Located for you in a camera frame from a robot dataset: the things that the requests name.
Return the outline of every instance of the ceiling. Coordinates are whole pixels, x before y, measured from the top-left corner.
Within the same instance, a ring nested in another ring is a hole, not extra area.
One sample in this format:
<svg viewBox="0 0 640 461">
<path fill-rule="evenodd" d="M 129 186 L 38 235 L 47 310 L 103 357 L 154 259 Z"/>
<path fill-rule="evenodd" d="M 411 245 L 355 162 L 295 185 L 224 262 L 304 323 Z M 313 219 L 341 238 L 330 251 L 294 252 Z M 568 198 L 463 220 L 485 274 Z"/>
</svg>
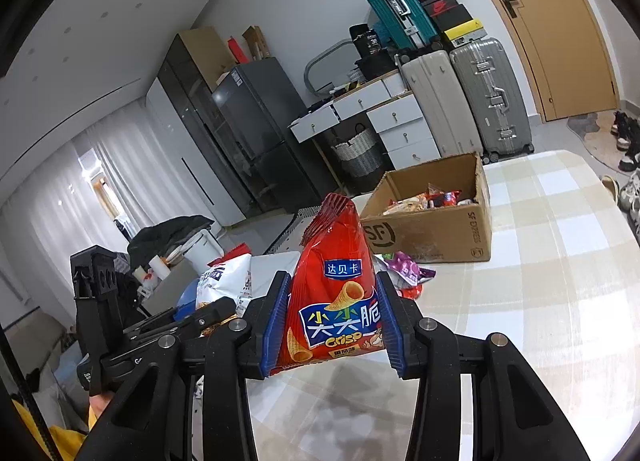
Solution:
<svg viewBox="0 0 640 461">
<path fill-rule="evenodd" d="M 54 0 L 0 78 L 0 203 L 64 142 L 146 94 L 207 1 Z"/>
</svg>

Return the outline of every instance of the gray suitcase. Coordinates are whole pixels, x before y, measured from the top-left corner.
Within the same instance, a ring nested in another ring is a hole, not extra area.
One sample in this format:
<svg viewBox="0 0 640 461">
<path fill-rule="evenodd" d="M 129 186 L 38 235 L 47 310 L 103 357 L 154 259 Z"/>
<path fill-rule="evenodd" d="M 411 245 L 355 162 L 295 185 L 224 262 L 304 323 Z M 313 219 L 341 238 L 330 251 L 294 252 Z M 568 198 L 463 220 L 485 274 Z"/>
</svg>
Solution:
<svg viewBox="0 0 640 461">
<path fill-rule="evenodd" d="M 476 122 L 446 51 L 404 64 L 402 74 L 422 109 L 440 155 L 482 154 Z"/>
<path fill-rule="evenodd" d="M 450 54 L 484 149 L 498 161 L 500 155 L 534 151 L 529 118 L 522 94 L 502 44 L 495 38 L 477 40 Z"/>
</svg>

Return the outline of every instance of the curtain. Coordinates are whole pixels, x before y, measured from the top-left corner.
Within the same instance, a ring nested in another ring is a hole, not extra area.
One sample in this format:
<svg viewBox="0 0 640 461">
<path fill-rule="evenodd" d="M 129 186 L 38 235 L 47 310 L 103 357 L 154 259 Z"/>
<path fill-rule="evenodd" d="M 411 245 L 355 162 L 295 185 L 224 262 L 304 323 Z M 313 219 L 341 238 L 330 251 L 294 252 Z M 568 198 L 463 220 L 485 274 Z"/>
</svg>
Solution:
<svg viewBox="0 0 640 461">
<path fill-rule="evenodd" d="M 194 179 L 178 173 L 158 130 L 140 98 L 89 127 L 86 137 L 137 231 L 178 216 L 215 220 Z"/>
<path fill-rule="evenodd" d="M 126 251 L 128 244 L 82 177 L 71 142 L 36 168 L 2 206 L 0 240 L 33 300 L 66 327 L 76 315 L 69 257 L 93 245 Z"/>
</svg>

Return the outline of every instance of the trash can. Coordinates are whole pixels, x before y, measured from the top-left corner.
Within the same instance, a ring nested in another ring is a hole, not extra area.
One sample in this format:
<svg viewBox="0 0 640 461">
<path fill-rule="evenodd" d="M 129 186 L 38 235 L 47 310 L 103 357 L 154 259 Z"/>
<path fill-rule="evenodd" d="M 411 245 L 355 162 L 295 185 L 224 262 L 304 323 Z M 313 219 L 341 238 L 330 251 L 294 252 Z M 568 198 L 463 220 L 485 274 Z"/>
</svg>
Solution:
<svg viewBox="0 0 640 461">
<path fill-rule="evenodd" d="M 355 187 L 361 192 L 371 192 L 385 173 L 384 159 L 373 131 L 361 123 L 358 125 L 362 126 L 359 133 L 332 149 Z"/>
</svg>

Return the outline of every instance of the cardboard box on refrigerator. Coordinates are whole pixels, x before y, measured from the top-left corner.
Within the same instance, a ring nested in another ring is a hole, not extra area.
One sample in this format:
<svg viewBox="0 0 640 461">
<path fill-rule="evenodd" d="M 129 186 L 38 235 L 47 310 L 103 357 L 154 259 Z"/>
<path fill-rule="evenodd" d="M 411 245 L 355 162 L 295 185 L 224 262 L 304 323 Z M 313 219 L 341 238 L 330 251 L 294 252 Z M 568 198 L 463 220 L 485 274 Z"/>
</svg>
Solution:
<svg viewBox="0 0 640 461">
<path fill-rule="evenodd" d="M 461 190 L 475 203 L 382 215 L 391 201 L 429 190 Z M 471 263 L 491 258 L 489 189 L 478 154 L 461 154 L 386 172 L 360 213 L 373 253 L 404 251 L 418 263 Z"/>
</svg>

